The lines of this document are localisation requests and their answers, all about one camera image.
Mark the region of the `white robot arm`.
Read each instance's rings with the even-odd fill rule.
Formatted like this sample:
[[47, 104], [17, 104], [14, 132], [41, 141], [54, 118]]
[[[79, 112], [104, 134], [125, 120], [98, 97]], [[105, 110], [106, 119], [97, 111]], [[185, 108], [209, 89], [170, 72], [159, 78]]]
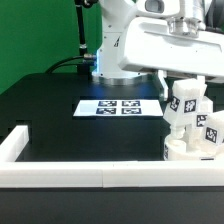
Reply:
[[224, 83], [224, 0], [99, 0], [102, 44], [93, 80], [131, 85], [152, 76]]

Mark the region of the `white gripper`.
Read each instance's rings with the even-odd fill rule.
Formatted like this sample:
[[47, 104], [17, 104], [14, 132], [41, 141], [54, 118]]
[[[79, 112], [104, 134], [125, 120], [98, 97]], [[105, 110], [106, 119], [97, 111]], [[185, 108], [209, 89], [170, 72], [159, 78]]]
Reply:
[[196, 74], [203, 97], [205, 76], [224, 78], [223, 25], [224, 0], [137, 0], [119, 39], [118, 64], [136, 72], [159, 70], [163, 100], [167, 72]]

